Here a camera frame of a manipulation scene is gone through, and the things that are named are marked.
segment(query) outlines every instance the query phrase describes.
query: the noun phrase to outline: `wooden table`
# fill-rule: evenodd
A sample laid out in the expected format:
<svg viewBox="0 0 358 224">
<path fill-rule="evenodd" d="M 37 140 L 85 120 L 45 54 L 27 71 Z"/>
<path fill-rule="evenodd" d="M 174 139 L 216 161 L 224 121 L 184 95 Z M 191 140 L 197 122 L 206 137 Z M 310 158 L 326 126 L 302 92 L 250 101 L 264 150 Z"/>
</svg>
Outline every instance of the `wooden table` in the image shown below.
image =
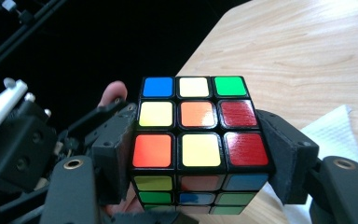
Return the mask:
<svg viewBox="0 0 358 224">
<path fill-rule="evenodd" d="M 252 1 L 231 9 L 178 76 L 242 75 L 257 109 L 298 129 L 348 105 L 358 141 L 358 1 Z M 240 216 L 201 223 L 287 223 L 259 193 Z"/>
</svg>

